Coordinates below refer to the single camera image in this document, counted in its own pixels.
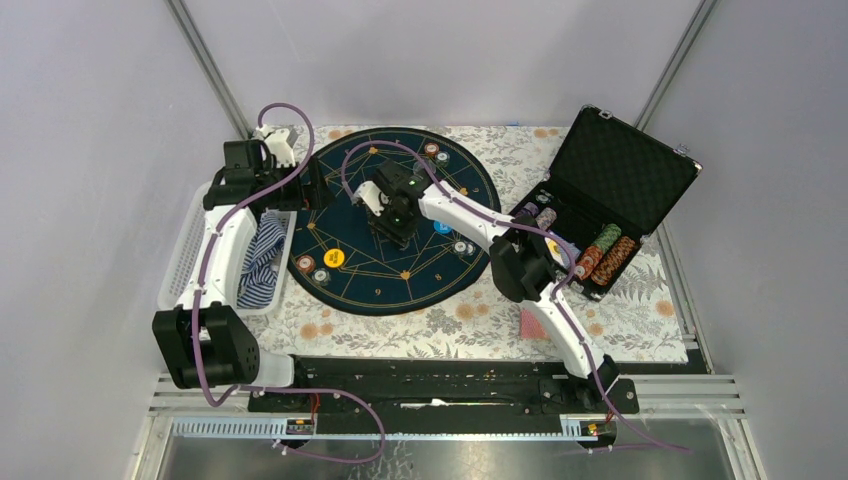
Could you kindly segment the blue dealer button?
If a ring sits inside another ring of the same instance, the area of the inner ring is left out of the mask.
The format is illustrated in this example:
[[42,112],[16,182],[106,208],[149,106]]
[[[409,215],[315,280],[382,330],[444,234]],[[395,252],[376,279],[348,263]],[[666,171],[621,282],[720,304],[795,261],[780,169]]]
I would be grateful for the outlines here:
[[441,223],[439,221],[433,222],[433,228],[437,233],[442,235],[449,235],[453,232],[453,229],[449,225]]

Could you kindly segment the yellow dealer button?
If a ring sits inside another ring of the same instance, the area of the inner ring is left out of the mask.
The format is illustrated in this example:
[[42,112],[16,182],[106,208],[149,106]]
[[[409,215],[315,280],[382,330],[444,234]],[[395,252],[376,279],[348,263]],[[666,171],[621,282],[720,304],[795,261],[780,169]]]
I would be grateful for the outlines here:
[[328,249],[323,255],[323,262],[327,268],[338,269],[346,260],[345,252],[340,248]]

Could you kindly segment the red five chip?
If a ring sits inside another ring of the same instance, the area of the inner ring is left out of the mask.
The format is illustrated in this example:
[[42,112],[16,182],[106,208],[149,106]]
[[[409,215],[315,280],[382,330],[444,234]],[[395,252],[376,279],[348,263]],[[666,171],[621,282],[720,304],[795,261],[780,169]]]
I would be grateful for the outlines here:
[[437,143],[428,142],[424,145],[424,152],[429,157],[435,157],[440,152],[440,147]]
[[316,262],[309,255],[303,255],[297,258],[296,267],[303,274],[309,274],[315,269]]

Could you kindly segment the red card deck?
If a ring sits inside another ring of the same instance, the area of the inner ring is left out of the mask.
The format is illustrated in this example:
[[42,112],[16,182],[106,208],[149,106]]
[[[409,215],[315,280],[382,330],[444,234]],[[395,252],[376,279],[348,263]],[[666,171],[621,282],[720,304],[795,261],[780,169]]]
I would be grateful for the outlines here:
[[528,310],[520,312],[520,337],[522,339],[547,339],[548,335],[541,323]]

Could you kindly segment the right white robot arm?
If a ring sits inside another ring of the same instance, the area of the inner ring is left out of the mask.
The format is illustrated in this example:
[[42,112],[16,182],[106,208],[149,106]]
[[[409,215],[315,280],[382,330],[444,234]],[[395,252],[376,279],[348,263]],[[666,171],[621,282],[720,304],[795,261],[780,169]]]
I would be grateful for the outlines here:
[[575,402],[597,412],[613,398],[619,370],[589,337],[564,297],[565,280],[531,218],[517,219],[460,194],[424,168],[424,178],[393,161],[381,164],[372,178],[351,191],[351,201],[368,210],[370,225],[400,245],[417,226],[432,220],[450,227],[485,252],[500,294],[530,312],[556,346],[573,386]]

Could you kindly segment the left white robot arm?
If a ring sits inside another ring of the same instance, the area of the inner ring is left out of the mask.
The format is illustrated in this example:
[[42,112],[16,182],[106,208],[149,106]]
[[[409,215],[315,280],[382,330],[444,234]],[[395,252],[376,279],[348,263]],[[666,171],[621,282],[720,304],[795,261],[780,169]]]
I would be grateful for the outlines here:
[[224,144],[223,167],[197,190],[180,231],[152,331],[177,388],[268,376],[272,398],[296,411],[308,381],[290,357],[261,354],[245,323],[280,304],[298,212],[329,203],[317,163],[297,160],[287,133]]

